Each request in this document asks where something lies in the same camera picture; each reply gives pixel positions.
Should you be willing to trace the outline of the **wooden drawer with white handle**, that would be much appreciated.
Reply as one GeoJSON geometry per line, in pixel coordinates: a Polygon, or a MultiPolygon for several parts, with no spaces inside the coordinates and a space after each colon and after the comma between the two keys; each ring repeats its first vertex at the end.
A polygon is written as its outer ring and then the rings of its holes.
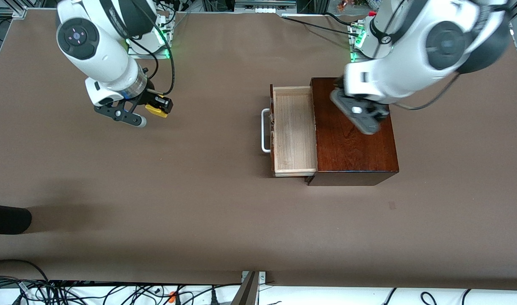
{"type": "Polygon", "coordinates": [[[318,172],[311,86],[270,85],[270,106],[261,112],[261,149],[274,177],[311,177],[318,172]]]}

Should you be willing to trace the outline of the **large table cover sheet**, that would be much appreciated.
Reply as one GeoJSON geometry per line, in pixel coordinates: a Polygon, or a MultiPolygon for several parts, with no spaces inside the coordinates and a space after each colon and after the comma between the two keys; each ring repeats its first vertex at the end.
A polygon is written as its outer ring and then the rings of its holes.
{"type": "Polygon", "coordinates": [[[346,38],[270,14],[190,14],[176,27],[168,118],[93,110],[59,50],[54,10],[0,52],[0,205],[30,208],[0,259],[57,280],[517,289],[517,49],[438,102],[391,112],[400,171],[372,187],[271,176],[269,86],[338,77],[346,38]]]}

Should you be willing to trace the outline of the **dark wooden cabinet box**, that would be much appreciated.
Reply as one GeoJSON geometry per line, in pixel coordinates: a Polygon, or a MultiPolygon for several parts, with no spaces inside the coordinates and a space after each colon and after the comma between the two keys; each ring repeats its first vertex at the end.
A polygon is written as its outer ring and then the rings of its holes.
{"type": "Polygon", "coordinates": [[[309,186],[375,186],[399,172],[392,120],[365,135],[330,100],[335,78],[310,81],[318,169],[309,186]]]}

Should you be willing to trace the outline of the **black rounded object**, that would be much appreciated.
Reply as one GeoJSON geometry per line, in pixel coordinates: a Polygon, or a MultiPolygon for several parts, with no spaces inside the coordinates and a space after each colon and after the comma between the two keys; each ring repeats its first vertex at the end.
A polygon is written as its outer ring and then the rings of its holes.
{"type": "Polygon", "coordinates": [[[0,234],[24,233],[32,223],[32,214],[26,208],[0,206],[0,234]]]}

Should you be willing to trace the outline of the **grey metal strut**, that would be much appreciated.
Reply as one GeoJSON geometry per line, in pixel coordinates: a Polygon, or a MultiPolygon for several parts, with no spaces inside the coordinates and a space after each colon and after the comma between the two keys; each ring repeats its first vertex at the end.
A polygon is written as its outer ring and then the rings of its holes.
{"type": "Polygon", "coordinates": [[[242,278],[243,282],[230,305],[257,305],[262,280],[260,272],[243,272],[242,278]]]}

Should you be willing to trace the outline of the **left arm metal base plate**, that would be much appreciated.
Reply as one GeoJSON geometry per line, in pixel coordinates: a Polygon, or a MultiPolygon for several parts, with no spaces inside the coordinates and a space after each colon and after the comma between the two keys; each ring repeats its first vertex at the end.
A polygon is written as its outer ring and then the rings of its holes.
{"type": "Polygon", "coordinates": [[[351,52],[351,63],[368,61],[370,58],[362,51],[364,40],[367,36],[365,25],[359,22],[352,22],[347,26],[349,50],[351,52]]]}

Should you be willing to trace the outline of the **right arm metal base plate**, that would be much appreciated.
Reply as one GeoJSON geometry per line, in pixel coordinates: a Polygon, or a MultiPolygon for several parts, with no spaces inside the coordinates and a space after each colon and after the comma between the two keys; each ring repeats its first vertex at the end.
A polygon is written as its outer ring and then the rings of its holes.
{"type": "Polygon", "coordinates": [[[135,36],[125,42],[128,45],[128,54],[133,58],[170,58],[166,42],[171,47],[173,40],[174,21],[170,21],[164,15],[157,15],[156,26],[160,33],[153,28],[150,32],[142,36],[135,36]]]}

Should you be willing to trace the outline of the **grey metal rail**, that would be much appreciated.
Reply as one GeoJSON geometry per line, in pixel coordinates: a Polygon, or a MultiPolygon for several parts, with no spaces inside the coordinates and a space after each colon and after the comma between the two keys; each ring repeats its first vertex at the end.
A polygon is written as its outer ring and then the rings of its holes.
{"type": "Polygon", "coordinates": [[[297,13],[296,0],[234,0],[234,12],[256,13],[256,6],[276,8],[278,15],[297,13]]]}

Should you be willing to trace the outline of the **aluminium frame profile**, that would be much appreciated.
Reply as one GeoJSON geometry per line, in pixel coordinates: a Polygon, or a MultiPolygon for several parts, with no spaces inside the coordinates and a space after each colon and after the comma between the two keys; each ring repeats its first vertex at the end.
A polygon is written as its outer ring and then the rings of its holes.
{"type": "Polygon", "coordinates": [[[28,7],[18,3],[10,3],[10,6],[0,6],[0,18],[9,17],[11,19],[24,19],[28,7]]]}

